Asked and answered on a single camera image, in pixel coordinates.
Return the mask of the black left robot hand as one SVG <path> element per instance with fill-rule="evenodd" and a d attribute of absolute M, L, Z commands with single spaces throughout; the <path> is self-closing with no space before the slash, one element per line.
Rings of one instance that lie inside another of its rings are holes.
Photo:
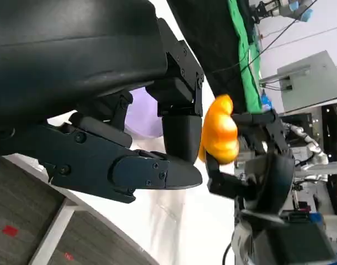
<path fill-rule="evenodd" d="M 0 155 L 57 187 L 123 203 L 199 186 L 204 73 L 149 1 L 0 1 Z M 158 104 L 165 153 L 132 150 L 132 91 Z"/>

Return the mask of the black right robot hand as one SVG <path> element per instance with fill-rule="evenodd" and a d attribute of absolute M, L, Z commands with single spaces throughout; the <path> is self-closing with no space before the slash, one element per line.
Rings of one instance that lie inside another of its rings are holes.
<path fill-rule="evenodd" d="M 212 194 L 243 199 L 245 210 L 279 215 L 292 187 L 295 159 L 285 140 L 285 128 L 274 110 L 260 114 L 233 114 L 233 121 L 254 154 L 244 164 L 245 179 L 223 173 L 219 163 L 206 155 Z"/>

